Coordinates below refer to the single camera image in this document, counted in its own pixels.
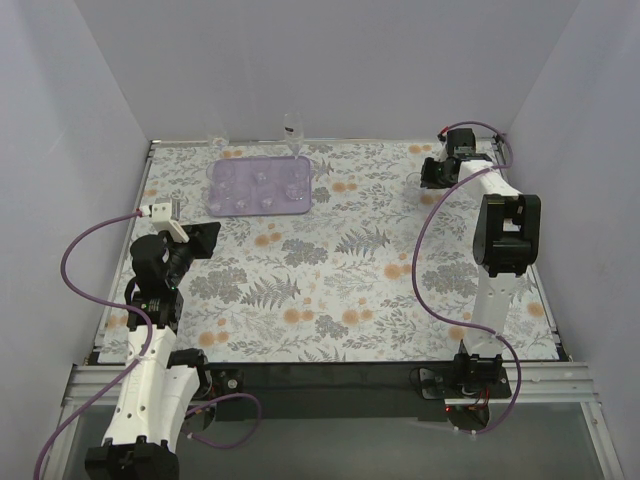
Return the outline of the clear ribbed tumbler glass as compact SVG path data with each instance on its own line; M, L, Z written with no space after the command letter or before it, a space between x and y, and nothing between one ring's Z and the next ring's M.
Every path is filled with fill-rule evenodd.
M207 167L206 177L212 186L228 188L236 181L235 164L232 160L216 160Z

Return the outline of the clear stemmed wine glass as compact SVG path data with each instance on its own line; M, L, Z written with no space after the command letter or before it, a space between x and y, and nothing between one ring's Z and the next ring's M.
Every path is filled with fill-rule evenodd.
M224 156L229 144L228 132L219 115L213 110L205 112L203 124L209 154L211 159L216 161Z

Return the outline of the tall clear champagne flute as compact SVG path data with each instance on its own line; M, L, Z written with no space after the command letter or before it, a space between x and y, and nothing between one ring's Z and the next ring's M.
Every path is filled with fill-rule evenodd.
M302 118L299 113L289 112L284 115L284 139L295 158L296 163L301 165L301 150L304 144L304 129Z

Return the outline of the short clear tumbler glass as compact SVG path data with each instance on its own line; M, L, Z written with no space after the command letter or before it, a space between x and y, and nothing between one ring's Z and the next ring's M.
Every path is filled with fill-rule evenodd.
M236 183L231 191L231 200L236 212L245 212L252 203L252 189L245 183Z

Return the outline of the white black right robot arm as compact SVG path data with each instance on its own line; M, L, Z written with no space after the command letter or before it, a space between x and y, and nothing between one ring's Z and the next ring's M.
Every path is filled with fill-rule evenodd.
M502 175L502 166L477 150L475 121L444 127L442 148L425 159L419 185L450 196L463 188L479 206L472 254L478 289L472 316L460 322L467 332L450 362L418 370L425 399L448 395L488 399L491 392L510 397L502 354L509 345L503 331L517 281L535 263L539 251L541 200L523 194Z

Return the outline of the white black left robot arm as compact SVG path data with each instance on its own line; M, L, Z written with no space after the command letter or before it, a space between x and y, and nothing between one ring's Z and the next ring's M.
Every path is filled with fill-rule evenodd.
M218 222L188 225L186 242L163 231L132 243L135 275L125 293L132 370L101 445L86 453L90 478L178 478L175 450L189 403L212 389L204 352L174 348L183 307L178 286L194 261L212 257L220 228Z

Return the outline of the lilac plastic tray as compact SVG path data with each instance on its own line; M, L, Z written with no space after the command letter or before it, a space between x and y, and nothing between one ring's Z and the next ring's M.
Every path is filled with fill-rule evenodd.
M300 215L311 208L311 161L304 156L221 159L206 177L203 200L213 217Z

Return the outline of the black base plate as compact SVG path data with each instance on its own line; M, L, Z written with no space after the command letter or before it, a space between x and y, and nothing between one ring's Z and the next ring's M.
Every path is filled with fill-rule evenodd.
M515 388L499 360L209 363L219 421L413 418L444 422L459 400L486 409Z

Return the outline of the aluminium frame rail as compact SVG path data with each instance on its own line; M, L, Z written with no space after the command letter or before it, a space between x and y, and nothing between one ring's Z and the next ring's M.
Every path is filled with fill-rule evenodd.
M444 362L364 363L213 363L214 391L364 393L401 392L416 395L422 388L429 399L461 403L463 394L444 385ZM509 401L519 390L520 403L584 403L599 399L584 363L524 362L517 370L506 363L505 372L490 387L494 404Z

